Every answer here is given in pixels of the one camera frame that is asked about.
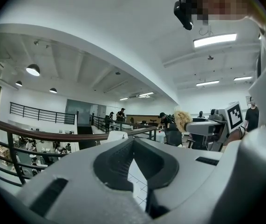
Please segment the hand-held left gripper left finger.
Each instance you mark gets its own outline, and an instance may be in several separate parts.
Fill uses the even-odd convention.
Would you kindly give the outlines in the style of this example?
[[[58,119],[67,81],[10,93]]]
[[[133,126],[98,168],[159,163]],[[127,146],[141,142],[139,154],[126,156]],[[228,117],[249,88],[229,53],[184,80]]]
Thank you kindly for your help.
[[[133,139],[68,154],[17,194],[28,220],[133,220]]]

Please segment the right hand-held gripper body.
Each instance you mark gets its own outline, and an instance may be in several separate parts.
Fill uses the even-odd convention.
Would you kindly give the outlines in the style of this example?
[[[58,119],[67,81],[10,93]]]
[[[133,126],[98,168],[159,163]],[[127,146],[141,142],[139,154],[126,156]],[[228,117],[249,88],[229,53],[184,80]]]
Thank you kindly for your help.
[[[212,135],[206,140],[209,151],[220,152],[234,131],[243,134],[244,119],[239,101],[230,103],[226,108],[212,109],[208,120],[216,123]]]

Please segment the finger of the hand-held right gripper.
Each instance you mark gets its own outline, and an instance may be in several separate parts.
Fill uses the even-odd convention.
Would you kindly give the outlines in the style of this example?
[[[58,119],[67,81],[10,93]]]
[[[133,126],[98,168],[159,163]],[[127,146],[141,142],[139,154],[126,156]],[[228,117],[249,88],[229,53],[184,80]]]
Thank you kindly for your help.
[[[185,131],[191,134],[211,136],[216,126],[219,125],[220,123],[215,121],[189,122],[185,124]]]

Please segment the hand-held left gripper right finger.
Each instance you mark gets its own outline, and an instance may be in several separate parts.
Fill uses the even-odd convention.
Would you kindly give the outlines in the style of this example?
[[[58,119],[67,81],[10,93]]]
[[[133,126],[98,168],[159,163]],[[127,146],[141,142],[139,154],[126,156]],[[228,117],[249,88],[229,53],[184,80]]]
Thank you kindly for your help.
[[[208,181],[221,153],[134,139],[133,157],[147,180],[147,213],[212,213],[221,194]]]

